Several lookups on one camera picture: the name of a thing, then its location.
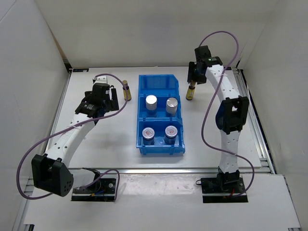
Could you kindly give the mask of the yellow oil bottle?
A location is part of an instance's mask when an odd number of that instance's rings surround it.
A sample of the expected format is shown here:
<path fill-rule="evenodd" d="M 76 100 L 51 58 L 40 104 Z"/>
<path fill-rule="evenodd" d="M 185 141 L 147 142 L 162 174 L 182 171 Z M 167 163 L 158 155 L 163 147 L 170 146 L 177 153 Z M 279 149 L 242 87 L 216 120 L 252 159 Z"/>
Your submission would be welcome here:
<path fill-rule="evenodd" d="M 124 94 L 124 99 L 126 101 L 130 101 L 132 99 L 131 97 L 131 93 L 130 93 L 130 89 L 129 89 L 129 86 L 128 86 L 128 82 L 126 80 L 123 80 L 123 94 Z"/>
<path fill-rule="evenodd" d="M 187 92 L 186 92 L 186 100 L 188 100 L 188 101 L 191 101 L 194 97 L 195 84 L 196 83 L 194 81 L 191 81 L 189 86 L 188 86 L 188 89 L 187 89 Z"/>

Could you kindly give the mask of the silver-lid shaker blue label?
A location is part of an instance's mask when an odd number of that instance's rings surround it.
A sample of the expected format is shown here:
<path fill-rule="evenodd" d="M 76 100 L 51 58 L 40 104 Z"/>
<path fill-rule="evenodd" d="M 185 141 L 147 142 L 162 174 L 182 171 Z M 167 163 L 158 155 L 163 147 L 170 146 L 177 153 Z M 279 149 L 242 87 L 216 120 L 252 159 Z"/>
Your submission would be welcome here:
<path fill-rule="evenodd" d="M 178 109 L 178 100 L 174 97 L 170 97 L 166 101 L 166 116 L 175 117 Z"/>

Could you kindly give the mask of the white-lid spice jar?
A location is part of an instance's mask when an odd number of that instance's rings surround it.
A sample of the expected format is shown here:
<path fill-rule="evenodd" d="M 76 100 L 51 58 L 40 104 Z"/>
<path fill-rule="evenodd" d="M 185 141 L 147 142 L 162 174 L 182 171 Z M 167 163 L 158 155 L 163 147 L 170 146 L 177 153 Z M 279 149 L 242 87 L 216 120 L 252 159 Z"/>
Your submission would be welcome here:
<path fill-rule="evenodd" d="M 155 131 L 151 127 L 146 127 L 142 130 L 142 139 L 144 145 L 154 145 Z"/>
<path fill-rule="evenodd" d="M 165 144 L 174 145 L 176 142 L 177 135 L 178 135 L 178 129 L 175 126 L 173 125 L 167 126 L 165 128 L 165 137 L 164 137 Z"/>

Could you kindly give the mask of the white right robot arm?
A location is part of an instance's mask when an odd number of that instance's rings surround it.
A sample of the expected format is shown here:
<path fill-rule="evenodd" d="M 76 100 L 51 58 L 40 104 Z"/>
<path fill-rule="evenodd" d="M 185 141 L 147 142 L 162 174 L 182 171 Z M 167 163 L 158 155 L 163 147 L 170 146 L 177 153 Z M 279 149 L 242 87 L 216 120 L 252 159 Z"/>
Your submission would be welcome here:
<path fill-rule="evenodd" d="M 237 163 L 238 140 L 246 123 L 249 99 L 242 97 L 224 73 L 219 57 L 214 57 L 207 45 L 194 50 L 196 62 L 190 62 L 189 78 L 198 84 L 212 84 L 217 92 L 220 106 L 215 116 L 221 134 L 221 159 L 214 186 L 221 192 L 233 190 L 240 180 Z"/>

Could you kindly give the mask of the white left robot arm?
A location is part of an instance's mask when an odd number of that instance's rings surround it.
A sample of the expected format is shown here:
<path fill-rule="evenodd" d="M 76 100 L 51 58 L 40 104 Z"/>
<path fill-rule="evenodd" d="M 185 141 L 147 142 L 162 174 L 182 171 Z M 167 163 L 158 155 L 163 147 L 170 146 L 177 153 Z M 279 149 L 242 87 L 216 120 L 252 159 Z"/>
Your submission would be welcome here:
<path fill-rule="evenodd" d="M 123 110 L 118 105 L 116 88 L 107 79 L 107 73 L 93 78 L 92 90 L 85 92 L 70 126 L 58 132 L 58 141 L 43 155 L 33 157 L 31 166 L 36 188 L 61 197 L 72 188 L 83 188 L 92 194 L 102 191 L 99 171 L 84 168 L 81 176 L 77 176 L 68 166 L 98 121 Z M 175 112 L 170 109 L 172 100 L 178 107 Z M 179 81 L 174 75 L 139 76 L 136 147 L 142 155 L 185 152 L 180 106 Z"/>

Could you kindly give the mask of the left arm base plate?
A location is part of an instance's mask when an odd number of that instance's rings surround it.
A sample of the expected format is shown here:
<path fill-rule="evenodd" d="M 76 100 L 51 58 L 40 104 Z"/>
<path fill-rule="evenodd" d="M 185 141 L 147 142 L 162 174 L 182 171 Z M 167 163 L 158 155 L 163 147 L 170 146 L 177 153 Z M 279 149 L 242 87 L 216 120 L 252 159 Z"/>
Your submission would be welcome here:
<path fill-rule="evenodd" d="M 102 177 L 87 188 L 74 188 L 73 202 L 114 202 L 118 186 L 118 177 Z"/>

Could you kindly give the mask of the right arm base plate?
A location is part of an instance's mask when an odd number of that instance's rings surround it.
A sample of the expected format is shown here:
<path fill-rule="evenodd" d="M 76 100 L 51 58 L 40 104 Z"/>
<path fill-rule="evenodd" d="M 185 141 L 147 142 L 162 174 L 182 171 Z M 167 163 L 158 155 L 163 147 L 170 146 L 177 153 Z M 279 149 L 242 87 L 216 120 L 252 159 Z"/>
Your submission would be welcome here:
<path fill-rule="evenodd" d="M 201 186 L 202 199 L 204 204 L 221 203 L 248 203 L 243 178 L 230 188 L 221 189 L 216 178 L 200 178 L 195 182 L 196 186 Z"/>

